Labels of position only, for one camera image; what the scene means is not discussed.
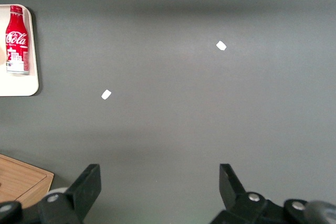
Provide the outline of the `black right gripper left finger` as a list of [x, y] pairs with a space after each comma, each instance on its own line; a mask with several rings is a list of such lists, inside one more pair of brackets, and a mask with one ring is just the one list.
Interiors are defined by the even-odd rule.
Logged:
[[90, 164], [65, 192], [46, 195], [38, 203], [41, 223], [83, 223], [101, 192], [99, 164]]

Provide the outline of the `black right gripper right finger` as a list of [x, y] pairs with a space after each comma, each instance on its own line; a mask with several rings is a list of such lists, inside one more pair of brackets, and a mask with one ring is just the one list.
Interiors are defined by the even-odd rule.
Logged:
[[257, 223], [267, 211], [268, 201], [245, 191], [230, 164], [219, 166], [219, 192], [225, 209], [211, 223]]

